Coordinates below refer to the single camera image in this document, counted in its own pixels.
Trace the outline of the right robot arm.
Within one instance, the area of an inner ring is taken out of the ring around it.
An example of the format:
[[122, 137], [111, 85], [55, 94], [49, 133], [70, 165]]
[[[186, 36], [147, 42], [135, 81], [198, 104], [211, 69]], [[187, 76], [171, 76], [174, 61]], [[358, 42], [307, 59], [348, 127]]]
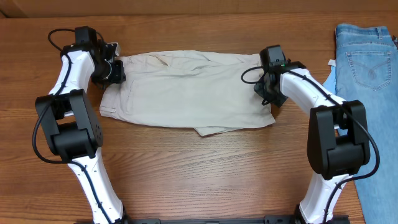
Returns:
[[326, 90], [301, 62], [291, 62], [281, 46], [260, 52], [264, 73], [254, 85], [263, 105], [281, 107], [293, 100], [309, 115], [307, 157], [313, 170], [304, 199], [294, 214], [265, 217], [265, 223], [349, 223], [333, 216], [346, 185], [370, 159], [364, 105], [346, 101]]

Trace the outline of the beige khaki shorts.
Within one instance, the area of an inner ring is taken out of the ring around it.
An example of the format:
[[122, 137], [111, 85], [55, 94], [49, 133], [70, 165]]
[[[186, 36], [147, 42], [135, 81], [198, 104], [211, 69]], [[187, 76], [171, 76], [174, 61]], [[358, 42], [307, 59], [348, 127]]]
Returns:
[[257, 54], [195, 50], [150, 52], [121, 57], [122, 84], [104, 92], [101, 116], [134, 124], [193, 128], [207, 136], [236, 129], [263, 128], [275, 122], [269, 105], [241, 75], [259, 78]]

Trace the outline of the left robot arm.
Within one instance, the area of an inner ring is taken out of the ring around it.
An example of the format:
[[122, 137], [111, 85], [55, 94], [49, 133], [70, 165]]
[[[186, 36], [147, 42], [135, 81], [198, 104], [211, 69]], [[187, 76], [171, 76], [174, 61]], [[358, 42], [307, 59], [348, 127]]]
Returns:
[[[87, 97], [88, 84], [105, 88], [126, 81], [120, 47], [107, 43], [95, 29], [72, 29], [74, 43], [59, 48], [62, 69], [46, 96], [38, 97], [38, 120], [32, 133], [36, 156], [46, 163], [66, 164], [76, 175], [93, 214], [93, 223], [128, 223], [122, 201], [116, 195], [103, 163], [103, 131]], [[37, 149], [42, 129], [48, 147], [60, 160], [52, 161]]]

